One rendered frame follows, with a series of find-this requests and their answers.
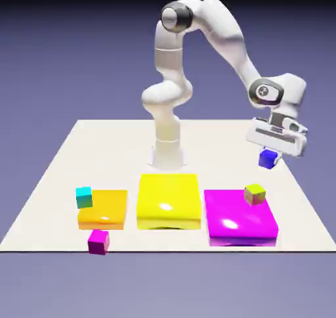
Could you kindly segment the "small magenta cube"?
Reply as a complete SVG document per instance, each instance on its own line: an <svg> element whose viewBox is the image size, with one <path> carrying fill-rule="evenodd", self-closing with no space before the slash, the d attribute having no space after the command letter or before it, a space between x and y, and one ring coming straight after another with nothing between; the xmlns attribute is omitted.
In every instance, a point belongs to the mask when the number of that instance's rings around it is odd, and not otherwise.
<svg viewBox="0 0 336 318"><path fill-rule="evenodd" d="M106 255L110 245L109 232L98 229L93 230L87 244L90 254Z"/></svg>

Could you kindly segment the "large magenta box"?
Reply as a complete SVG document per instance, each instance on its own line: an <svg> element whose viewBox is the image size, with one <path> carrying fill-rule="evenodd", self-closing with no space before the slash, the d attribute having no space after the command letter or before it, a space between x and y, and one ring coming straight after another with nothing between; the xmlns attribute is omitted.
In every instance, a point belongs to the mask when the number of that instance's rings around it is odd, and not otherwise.
<svg viewBox="0 0 336 318"><path fill-rule="evenodd" d="M267 201L256 206L243 190L205 190L210 246L275 246L278 224Z"/></svg>

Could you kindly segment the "large yellow box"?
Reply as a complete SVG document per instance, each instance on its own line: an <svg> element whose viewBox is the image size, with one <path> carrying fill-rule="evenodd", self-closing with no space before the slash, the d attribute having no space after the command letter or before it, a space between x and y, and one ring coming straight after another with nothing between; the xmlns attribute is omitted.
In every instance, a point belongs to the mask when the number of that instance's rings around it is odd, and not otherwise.
<svg viewBox="0 0 336 318"><path fill-rule="evenodd" d="M139 229L201 228L201 199L193 173L144 173L136 205Z"/></svg>

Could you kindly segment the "small blue cube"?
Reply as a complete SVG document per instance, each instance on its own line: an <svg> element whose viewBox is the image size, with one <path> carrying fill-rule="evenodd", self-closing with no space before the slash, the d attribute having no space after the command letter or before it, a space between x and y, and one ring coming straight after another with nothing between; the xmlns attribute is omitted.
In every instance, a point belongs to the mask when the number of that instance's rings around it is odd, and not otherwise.
<svg viewBox="0 0 336 318"><path fill-rule="evenodd" d="M278 153L264 148L259 154L259 166L271 170L276 165Z"/></svg>

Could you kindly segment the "small cyan cube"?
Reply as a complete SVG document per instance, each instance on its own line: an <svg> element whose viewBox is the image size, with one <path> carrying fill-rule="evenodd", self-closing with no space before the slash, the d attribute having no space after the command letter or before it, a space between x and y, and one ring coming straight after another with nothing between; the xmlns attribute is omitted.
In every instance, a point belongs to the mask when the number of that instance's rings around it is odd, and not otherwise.
<svg viewBox="0 0 336 318"><path fill-rule="evenodd" d="M93 206L91 187L77 187L75 189L77 208L90 208Z"/></svg>

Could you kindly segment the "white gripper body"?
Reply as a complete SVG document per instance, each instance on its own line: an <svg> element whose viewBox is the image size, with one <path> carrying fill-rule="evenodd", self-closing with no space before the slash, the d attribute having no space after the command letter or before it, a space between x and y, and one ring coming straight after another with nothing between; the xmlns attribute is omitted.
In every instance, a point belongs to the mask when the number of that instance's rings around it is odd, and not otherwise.
<svg viewBox="0 0 336 318"><path fill-rule="evenodd" d="M257 145L291 156L302 156L308 129L292 118L284 118L278 127L261 118L253 118L246 139Z"/></svg>

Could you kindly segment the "small yellow-green cube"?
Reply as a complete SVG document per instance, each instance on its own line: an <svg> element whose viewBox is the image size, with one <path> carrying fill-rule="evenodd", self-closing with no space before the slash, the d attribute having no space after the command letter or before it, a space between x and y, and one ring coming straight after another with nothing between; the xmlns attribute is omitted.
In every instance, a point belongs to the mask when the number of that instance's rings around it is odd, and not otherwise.
<svg viewBox="0 0 336 318"><path fill-rule="evenodd" d="M266 190L259 184L250 184L244 188L245 201L250 205L262 204L266 197Z"/></svg>

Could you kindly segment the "large orange box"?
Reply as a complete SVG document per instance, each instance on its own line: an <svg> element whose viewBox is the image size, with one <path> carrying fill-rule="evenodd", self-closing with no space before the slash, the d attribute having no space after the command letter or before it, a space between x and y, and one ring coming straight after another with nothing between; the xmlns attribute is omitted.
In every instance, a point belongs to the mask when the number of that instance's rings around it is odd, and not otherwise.
<svg viewBox="0 0 336 318"><path fill-rule="evenodd" d="M127 210L126 190L92 190L93 206L79 211L81 230L123 230Z"/></svg>

